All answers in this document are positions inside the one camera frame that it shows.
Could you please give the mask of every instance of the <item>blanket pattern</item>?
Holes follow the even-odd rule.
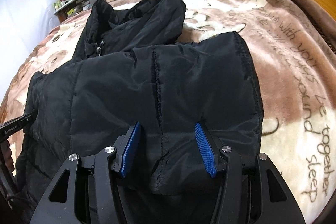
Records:
[[[120,10],[139,1],[110,4]],[[336,188],[336,22],[313,0],[183,1],[187,12],[178,41],[231,31],[246,41],[263,99],[261,151],[281,172],[306,223],[313,223]],[[23,114],[36,71],[50,73],[71,59],[89,15],[66,20],[37,45],[8,88],[1,123]],[[10,139],[15,157],[22,139],[22,132]]]

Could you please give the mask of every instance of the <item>jacket seam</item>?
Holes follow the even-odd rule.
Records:
[[[71,129],[72,129],[72,104],[73,104],[73,101],[74,101],[74,93],[75,93],[75,88],[76,88],[76,85],[77,85],[77,80],[78,80],[78,77],[79,77],[79,74],[81,72],[81,69],[82,69],[82,66],[83,66],[83,63],[81,63],[79,69],[78,69],[78,73],[76,75],[76,78],[75,78],[75,83],[73,84],[73,90],[71,92],[71,102],[70,102],[70,125],[69,125],[69,137],[70,137],[70,141],[69,141],[69,147],[70,147],[70,154],[72,153],[72,139],[71,139]]]
[[[156,54],[156,49],[153,47],[152,51],[152,58],[153,58],[153,65],[154,65],[154,70],[155,70],[155,89],[156,89],[156,113],[157,113],[157,122],[159,124],[159,128],[161,131],[161,158],[160,158],[160,170],[159,174],[157,175],[157,185],[156,188],[160,186],[160,177],[162,174],[163,170],[163,164],[162,164],[162,159],[164,157],[163,151],[163,130],[162,130],[162,109],[161,109],[161,104],[162,104],[162,98],[161,98],[161,83],[160,83],[160,78],[159,78],[159,71],[160,71],[160,66],[158,64],[158,59],[157,59],[157,54]]]
[[[35,199],[34,195],[31,192],[28,191],[28,189],[27,189],[27,196],[35,202],[36,207],[37,207],[38,201],[37,201],[37,199]]]
[[[37,165],[35,165],[34,163],[32,163],[30,159],[27,158],[27,161],[31,164],[32,167],[34,167],[34,169],[37,172],[39,172],[41,175],[45,176],[47,179],[49,179],[50,181],[52,181],[52,178],[49,177],[46,173],[44,173]]]
[[[257,78],[257,74],[255,72],[255,70],[253,69],[253,66],[252,66],[252,63],[253,63],[253,60],[252,60],[252,57],[251,55],[248,55],[247,52],[246,52],[246,49],[245,47],[247,47],[247,45],[245,44],[245,46],[243,45],[242,41],[244,41],[241,36],[235,32],[235,35],[234,35],[234,39],[236,41],[236,44],[238,45],[238,49],[240,50],[241,54],[242,54],[242,66],[245,67],[245,69],[247,70],[248,72],[248,75],[251,76],[251,84],[252,84],[252,88],[253,88],[253,98],[256,102],[256,108],[257,108],[257,111],[258,111],[258,123],[259,123],[259,127],[256,128],[256,130],[254,130],[254,133],[256,133],[256,131],[262,131],[260,126],[261,126],[261,118],[260,118],[260,114],[263,115],[263,110],[262,110],[262,107],[261,107],[261,97],[258,96],[259,92],[257,90],[257,83],[256,83],[256,78]]]

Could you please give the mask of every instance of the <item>black jacket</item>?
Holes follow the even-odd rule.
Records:
[[[244,40],[231,32],[175,43],[185,11],[182,0],[119,11],[99,0],[72,60],[34,74],[25,112],[38,116],[16,164],[21,195],[31,201],[26,220],[70,154],[96,154],[138,121],[142,139],[121,190],[130,223],[210,222],[219,181],[205,170],[195,123],[205,121],[252,165],[263,109]]]

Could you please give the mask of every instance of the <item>fleece blanket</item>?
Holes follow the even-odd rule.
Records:
[[[110,4],[128,9],[139,1]],[[336,188],[336,22],[313,0],[183,1],[179,41],[230,31],[246,41],[265,112],[261,151],[281,172],[306,222],[313,223]],[[36,71],[52,72],[71,59],[89,15],[88,10],[66,20],[34,49],[8,88],[1,123],[23,114]],[[15,157],[22,135],[10,139]]]

